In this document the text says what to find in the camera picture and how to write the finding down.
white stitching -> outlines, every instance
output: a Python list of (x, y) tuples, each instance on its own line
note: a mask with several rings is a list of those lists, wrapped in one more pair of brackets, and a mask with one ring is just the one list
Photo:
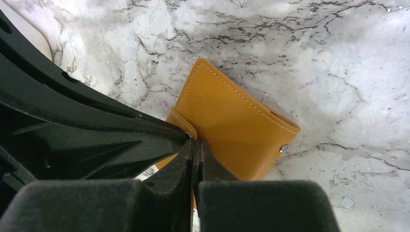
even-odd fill
[(185, 124), (185, 122), (184, 121), (182, 121), (182, 119), (180, 119), (178, 116), (176, 116), (172, 111), (171, 111), (171, 114), (173, 114), (176, 118), (178, 118), (178, 120), (179, 121), (181, 121), (190, 131), (191, 131), (191, 133), (192, 133), (192, 137), (194, 136), (194, 132), (191, 130), (191, 128), (187, 125), (187, 124)]
[(297, 134), (295, 132), (292, 132), (286, 128), (284, 128), (283, 126), (279, 125), (277, 122), (273, 121), (271, 118), (269, 118), (267, 115), (265, 115), (261, 110), (259, 110), (256, 106), (254, 106), (252, 103), (250, 103), (246, 98), (244, 98), (240, 93), (238, 93), (238, 91), (236, 91), (234, 88), (232, 88), (228, 83), (226, 83), (224, 80), (222, 80), (222, 78), (220, 78), (216, 73), (214, 73), (206, 64), (200, 63), (198, 64), (198, 67), (195, 69), (195, 72), (192, 74), (191, 76), (191, 80), (188, 82), (187, 88), (185, 89), (184, 93), (182, 94), (182, 98), (181, 100), (178, 102), (178, 105), (175, 107), (175, 110), (178, 109), (179, 105), (182, 102), (182, 99), (184, 99), (185, 96), (185, 92), (188, 90), (191, 81), (193, 80), (193, 77), (196, 74), (196, 71), (198, 70), (200, 65), (204, 65), (207, 69), (209, 69), (215, 76), (217, 76), (219, 78), (219, 80), (221, 80), (223, 83), (225, 83), (227, 86), (229, 86), (235, 93), (237, 93), (239, 96), (241, 96), (241, 98), (243, 98), (247, 103), (249, 103), (251, 106), (253, 106), (253, 108), (255, 108), (259, 113), (261, 113), (263, 116), (265, 116), (267, 119), (269, 119), (271, 122), (275, 123), (276, 125), (278, 125), (279, 127), (283, 128), (285, 131), (290, 132), (292, 134)]

marble surface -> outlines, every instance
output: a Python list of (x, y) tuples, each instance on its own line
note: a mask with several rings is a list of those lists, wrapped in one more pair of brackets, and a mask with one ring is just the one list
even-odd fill
[(73, 78), (161, 119), (210, 60), (302, 127), (266, 179), (319, 183), (342, 231), (410, 230), (407, 0), (6, 2)]

marble countertop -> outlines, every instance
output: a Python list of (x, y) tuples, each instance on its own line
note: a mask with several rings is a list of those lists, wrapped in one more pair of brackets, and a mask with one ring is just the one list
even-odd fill
[(5, 2), (71, 77), (161, 119), (208, 59), (302, 128), (266, 179), (319, 183), (342, 231), (409, 231), (407, 0)]

screw hole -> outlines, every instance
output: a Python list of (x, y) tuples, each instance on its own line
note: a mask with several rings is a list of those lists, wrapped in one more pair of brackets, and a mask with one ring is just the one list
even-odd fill
[(155, 183), (154, 183), (154, 182), (151, 182), (151, 181), (144, 181), (144, 183), (145, 183), (146, 185), (148, 185), (148, 187), (154, 187), (154, 186), (155, 186)]
[(62, 72), (61, 75), (62, 75), (67, 81), (69, 81), (69, 82), (71, 82), (71, 83), (74, 83), (74, 84), (80, 83), (79, 80), (76, 80), (76, 79), (70, 77), (70, 76), (68, 75), (68, 73), (66, 73), (66, 72)]
[(12, 34), (12, 29), (9, 27), (9, 25), (4, 21), (4, 19), (0, 18), (0, 28), (5, 31), (7, 34), (11, 35)]

folded leather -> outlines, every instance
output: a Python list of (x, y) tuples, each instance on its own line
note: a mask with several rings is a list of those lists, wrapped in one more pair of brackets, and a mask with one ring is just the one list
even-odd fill
[(296, 123), (256, 101), (203, 58), (195, 63), (167, 122), (195, 139), (206, 139), (215, 157), (241, 180), (261, 179), (281, 147), (300, 131)]

